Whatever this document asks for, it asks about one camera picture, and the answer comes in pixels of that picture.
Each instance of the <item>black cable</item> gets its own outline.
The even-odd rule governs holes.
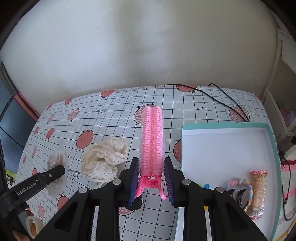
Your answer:
[[[9,105],[10,105],[10,103],[11,103],[12,101],[13,101],[13,97],[11,96],[10,99],[8,100],[8,102],[6,103],[6,105],[5,105],[4,109],[3,109],[3,111],[2,111],[1,114],[0,114],[0,122],[1,122],[1,120],[2,120],[2,118],[3,118],[3,116],[4,116],[4,114],[5,114],[5,112],[7,111],[8,107],[9,107]]]
[[[191,87],[191,86],[188,86],[188,85],[182,85],[182,84],[167,84],[167,85],[180,85],[180,86],[183,86],[183,87],[187,87],[187,88],[191,88],[191,89],[193,89],[193,90],[200,91],[200,92],[204,93],[205,95],[207,95],[208,97],[212,98],[214,101],[217,101],[218,103],[220,103],[220,104],[222,104],[222,105],[228,107],[229,109],[232,109],[236,114],[239,115],[239,117],[240,117],[244,122],[250,122],[250,120],[249,120],[248,118],[247,118],[247,120],[245,120],[245,119],[241,116],[241,114],[238,113],[235,109],[233,109],[232,107],[230,107],[230,106],[228,106],[228,105],[222,103],[222,102],[219,101],[219,100],[216,100],[214,97],[212,97],[211,95],[209,95],[208,93],[206,93],[206,92],[204,92],[204,91],[202,91],[202,90],[196,89],[196,88]]]
[[[6,135],[8,135],[16,144],[18,144],[19,146],[21,146],[23,149],[24,149],[24,147],[20,144],[20,143],[18,143],[15,139],[13,139],[5,130],[3,130],[4,132],[5,132],[5,134]]]
[[[3,162],[4,167],[5,167],[4,154],[3,154],[3,150],[2,150],[1,137],[0,137],[0,166],[1,166],[1,161]]]
[[[214,83],[210,83],[208,85],[208,87],[210,87],[210,85],[214,85],[215,87],[217,87],[219,90],[221,90],[225,95],[227,95],[239,108],[240,110],[243,112],[244,116],[246,117],[246,119],[248,120],[248,122],[250,122],[250,119],[247,117],[246,113],[242,110],[242,108],[240,107],[240,105],[234,100],[232,99],[226,92],[224,92],[219,86],[217,86],[216,84]]]
[[[283,212],[284,212],[284,218],[285,218],[286,221],[290,221],[294,217],[294,215],[296,214],[296,211],[295,211],[291,218],[287,218],[287,216],[286,216],[286,210],[285,210],[285,205],[288,202],[289,191],[290,191],[290,184],[291,184],[291,167],[290,167],[289,162],[284,157],[282,159],[287,163],[287,165],[289,167],[289,185],[288,185],[287,196],[286,196],[285,199],[284,199],[284,186],[283,186],[283,184],[281,185],[281,190],[282,190],[282,193],[283,193]]]

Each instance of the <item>metal screw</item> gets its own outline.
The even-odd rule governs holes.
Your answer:
[[[182,180],[182,183],[183,183],[184,185],[189,185],[189,184],[191,183],[191,181],[188,180],[188,179],[184,179],[184,180]]]
[[[223,187],[216,187],[217,192],[223,193],[225,189]]]
[[[87,188],[86,187],[82,187],[78,191],[79,191],[79,193],[83,194],[83,193],[86,193],[87,192]]]
[[[115,179],[115,180],[113,180],[113,182],[112,182],[114,185],[119,185],[119,184],[121,184],[121,180],[120,179]]]

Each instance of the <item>open box lid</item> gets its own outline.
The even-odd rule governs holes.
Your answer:
[[[250,180],[250,171],[268,170],[264,214],[254,222],[272,240],[281,208],[281,165],[269,125],[190,124],[182,126],[181,133],[181,170],[185,178],[201,186],[209,184],[214,189],[237,177]],[[183,222],[179,208],[175,240],[183,236]]]

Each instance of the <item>pink hair roller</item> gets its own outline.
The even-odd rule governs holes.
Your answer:
[[[163,117],[159,106],[153,109],[150,106],[145,107],[141,131],[140,178],[135,198],[143,193],[144,188],[158,188],[161,198],[165,200],[166,196],[161,188],[164,156]]]
[[[165,200],[166,196],[161,188],[164,156],[163,114],[159,106],[153,108],[152,119],[152,176],[157,180],[155,185],[157,185],[161,198]]]

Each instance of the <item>white wall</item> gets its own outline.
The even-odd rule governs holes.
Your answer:
[[[0,60],[39,112],[100,90],[176,82],[262,93],[276,28],[260,0],[41,0]]]

